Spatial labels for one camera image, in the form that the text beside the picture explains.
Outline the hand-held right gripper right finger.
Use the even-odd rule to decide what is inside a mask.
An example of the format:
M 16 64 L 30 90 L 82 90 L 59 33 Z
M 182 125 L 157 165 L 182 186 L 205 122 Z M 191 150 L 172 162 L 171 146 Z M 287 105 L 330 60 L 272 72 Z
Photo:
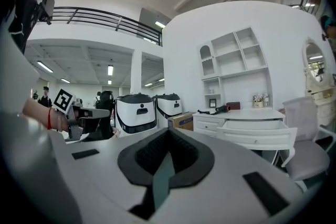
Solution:
M 258 172 L 288 202 L 302 195 L 285 173 L 254 152 L 231 142 L 188 130 L 187 136 L 215 155 L 211 172 L 196 186 L 172 189 L 154 214 L 155 223 L 260 223 L 269 213 L 243 175 Z

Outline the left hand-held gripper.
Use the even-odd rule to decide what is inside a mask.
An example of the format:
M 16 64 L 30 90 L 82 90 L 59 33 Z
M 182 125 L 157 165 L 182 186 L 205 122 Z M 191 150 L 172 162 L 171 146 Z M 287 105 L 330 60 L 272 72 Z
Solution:
M 101 120 L 110 117 L 109 110 L 91 109 L 85 112 L 83 127 L 80 126 L 79 111 L 83 108 L 83 105 L 79 98 L 64 89 L 59 90 L 54 101 L 54 107 L 57 111 L 62 112 L 68 120 L 68 139 L 81 139 L 83 133 L 95 132 Z

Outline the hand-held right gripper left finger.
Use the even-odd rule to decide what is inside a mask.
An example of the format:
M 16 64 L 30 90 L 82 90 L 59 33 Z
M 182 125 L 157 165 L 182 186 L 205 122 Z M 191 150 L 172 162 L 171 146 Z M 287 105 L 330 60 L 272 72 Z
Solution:
M 49 133 L 61 174 L 79 206 L 82 223 L 172 222 L 165 210 L 158 210 L 149 220 L 129 212 L 141 203 L 146 188 L 129 183 L 117 162 L 124 148 L 155 132 L 73 144 L 66 144 L 55 131 Z

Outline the person's left hand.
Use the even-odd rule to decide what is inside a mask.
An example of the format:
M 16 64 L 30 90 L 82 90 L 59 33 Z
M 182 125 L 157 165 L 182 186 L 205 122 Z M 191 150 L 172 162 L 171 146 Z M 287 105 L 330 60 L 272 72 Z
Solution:
M 68 132 L 68 120 L 62 112 L 50 109 L 48 127 L 57 130 L 58 132 Z

